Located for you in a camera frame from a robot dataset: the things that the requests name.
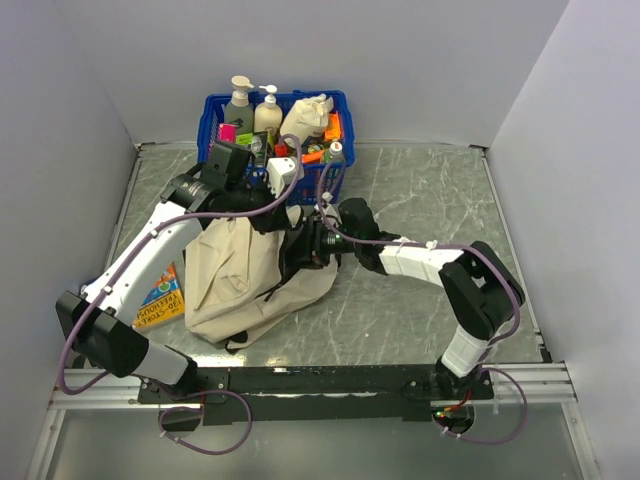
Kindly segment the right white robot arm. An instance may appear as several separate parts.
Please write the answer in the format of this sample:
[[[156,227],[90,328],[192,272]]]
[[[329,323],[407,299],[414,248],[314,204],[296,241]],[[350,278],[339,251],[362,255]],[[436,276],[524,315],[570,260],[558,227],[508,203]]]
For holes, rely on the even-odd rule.
[[[326,269],[331,261],[352,254],[368,271],[443,289],[457,327],[434,366],[431,381],[448,398],[470,390],[491,350],[520,326],[524,291],[485,242],[420,243],[384,231],[362,198],[347,199],[336,211],[323,205],[295,206],[286,212],[284,279],[302,270]]]

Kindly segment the yellow treehouse children's book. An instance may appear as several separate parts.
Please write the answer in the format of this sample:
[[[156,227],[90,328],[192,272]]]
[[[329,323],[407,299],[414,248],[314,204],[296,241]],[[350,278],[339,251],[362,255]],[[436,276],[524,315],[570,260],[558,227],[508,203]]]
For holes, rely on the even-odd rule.
[[[185,301],[175,265],[171,263],[154,284],[132,323],[136,330],[147,330],[184,314]]]

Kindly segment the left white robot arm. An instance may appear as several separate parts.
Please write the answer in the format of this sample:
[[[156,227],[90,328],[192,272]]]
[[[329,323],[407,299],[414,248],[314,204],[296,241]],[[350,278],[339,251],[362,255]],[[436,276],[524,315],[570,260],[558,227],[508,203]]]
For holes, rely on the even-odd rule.
[[[174,401],[194,396],[201,385],[196,361],[149,340],[132,324],[166,267],[205,223],[243,219],[260,232],[288,228],[285,202],[304,176],[301,156],[271,158],[258,174],[248,168],[254,160],[247,148],[215,143],[208,162],[167,184],[143,229],[101,276],[81,293],[59,297],[55,310],[65,337],[61,366],[76,352],[104,374],[161,383]]]

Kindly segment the beige canvas backpack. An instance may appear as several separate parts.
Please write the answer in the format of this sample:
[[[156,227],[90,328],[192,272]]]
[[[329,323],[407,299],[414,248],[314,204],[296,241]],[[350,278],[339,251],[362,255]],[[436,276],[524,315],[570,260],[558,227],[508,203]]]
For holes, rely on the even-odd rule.
[[[297,229],[314,214],[293,206],[287,215],[289,229]],[[228,351],[243,349],[330,291],[340,265],[334,257],[328,266],[281,279],[278,252],[286,231],[261,234],[249,218],[217,219],[187,246],[185,325],[191,333]]]

